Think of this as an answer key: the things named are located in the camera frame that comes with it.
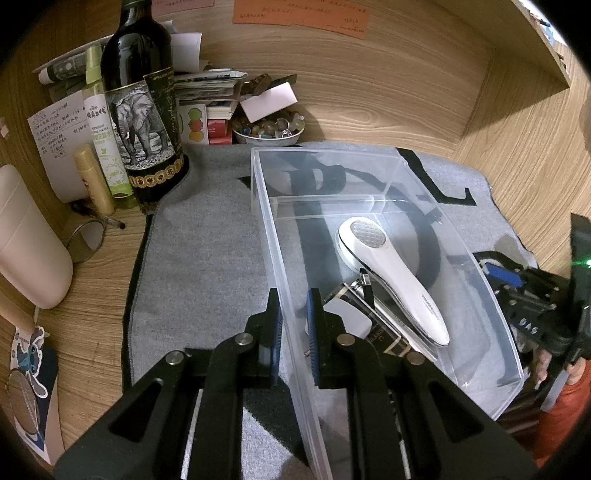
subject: stack of papers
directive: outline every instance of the stack of papers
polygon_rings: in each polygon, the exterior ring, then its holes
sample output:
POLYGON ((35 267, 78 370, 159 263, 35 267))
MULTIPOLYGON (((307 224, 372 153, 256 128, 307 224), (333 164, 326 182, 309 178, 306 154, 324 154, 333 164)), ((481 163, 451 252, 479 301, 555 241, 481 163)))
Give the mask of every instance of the stack of papers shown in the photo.
POLYGON ((200 73, 174 76, 174 90, 179 105, 205 105, 207 118, 229 120, 238 106, 245 72, 210 69, 200 73))

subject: red box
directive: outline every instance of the red box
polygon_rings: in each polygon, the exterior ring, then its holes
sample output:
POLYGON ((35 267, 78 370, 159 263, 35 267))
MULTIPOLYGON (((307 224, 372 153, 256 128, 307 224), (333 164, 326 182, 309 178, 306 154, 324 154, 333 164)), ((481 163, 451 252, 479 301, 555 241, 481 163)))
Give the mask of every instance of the red box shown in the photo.
POLYGON ((210 145, 232 145, 232 130, 228 130, 225 137, 209 137, 210 145))
POLYGON ((208 120, 207 134, 209 135, 209 138, 224 138, 228 134, 228 120, 208 120))

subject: metal screw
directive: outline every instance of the metal screw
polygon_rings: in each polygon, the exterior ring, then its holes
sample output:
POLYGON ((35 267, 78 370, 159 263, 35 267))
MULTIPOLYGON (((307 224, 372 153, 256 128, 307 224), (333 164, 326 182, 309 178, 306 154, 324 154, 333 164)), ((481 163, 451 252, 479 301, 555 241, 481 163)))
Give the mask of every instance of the metal screw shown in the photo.
POLYGON ((355 343, 355 337, 350 333, 341 333, 336 338, 336 342, 342 346, 351 346, 355 343))
POLYGON ((239 333, 234 337, 234 340, 238 345, 249 345, 254 340, 254 337, 250 333, 239 333))
POLYGON ((168 352, 166 355, 166 363, 169 365, 178 365, 184 360, 184 353, 179 350, 168 352))
POLYGON ((411 365, 422 365, 425 363, 425 356, 418 352, 409 352, 407 355, 408 363, 411 365))

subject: gold coin pattern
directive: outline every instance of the gold coin pattern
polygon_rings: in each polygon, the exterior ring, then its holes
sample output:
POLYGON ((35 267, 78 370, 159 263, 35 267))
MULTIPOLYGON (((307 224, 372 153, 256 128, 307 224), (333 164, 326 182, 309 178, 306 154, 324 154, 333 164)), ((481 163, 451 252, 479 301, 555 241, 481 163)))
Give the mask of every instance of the gold coin pattern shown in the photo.
POLYGON ((144 189, 146 187, 153 187, 156 184, 164 183, 173 178, 175 174, 183 168, 184 160, 182 157, 177 158, 172 165, 166 167, 165 170, 158 170, 155 174, 146 175, 145 177, 129 177, 132 187, 144 189))

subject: white handheld device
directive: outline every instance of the white handheld device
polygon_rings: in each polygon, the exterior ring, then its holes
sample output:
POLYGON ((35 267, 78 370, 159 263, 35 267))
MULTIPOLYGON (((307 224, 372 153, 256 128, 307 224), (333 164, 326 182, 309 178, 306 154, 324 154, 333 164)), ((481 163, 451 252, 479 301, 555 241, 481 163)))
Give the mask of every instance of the white handheld device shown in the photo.
POLYGON ((350 268, 366 268, 424 336, 438 346, 449 345, 449 332, 437 305, 376 222, 352 217, 339 227, 337 237, 341 257, 350 268))

